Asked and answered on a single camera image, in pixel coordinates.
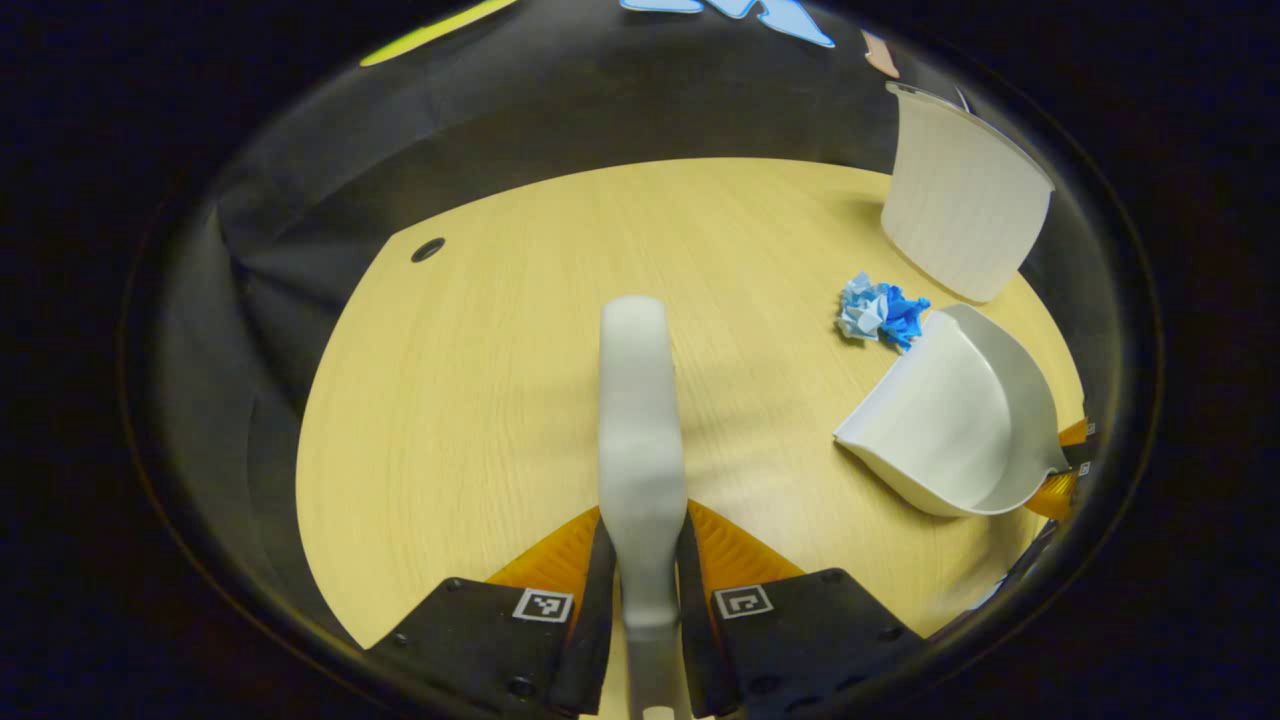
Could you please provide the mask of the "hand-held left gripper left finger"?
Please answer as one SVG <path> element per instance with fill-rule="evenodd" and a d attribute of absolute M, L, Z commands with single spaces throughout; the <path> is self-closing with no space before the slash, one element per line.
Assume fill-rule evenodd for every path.
<path fill-rule="evenodd" d="M 371 650 L 451 719 L 598 714 L 611 656 L 616 555 L 598 509 L 484 582 L 449 577 Z"/>

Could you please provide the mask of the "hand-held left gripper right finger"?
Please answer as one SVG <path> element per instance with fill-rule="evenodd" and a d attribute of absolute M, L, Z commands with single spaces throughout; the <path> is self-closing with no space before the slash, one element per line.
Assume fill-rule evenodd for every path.
<path fill-rule="evenodd" d="M 833 719 L 925 647 L 844 569 L 804 571 L 701 503 L 675 560 L 696 717 Z"/>

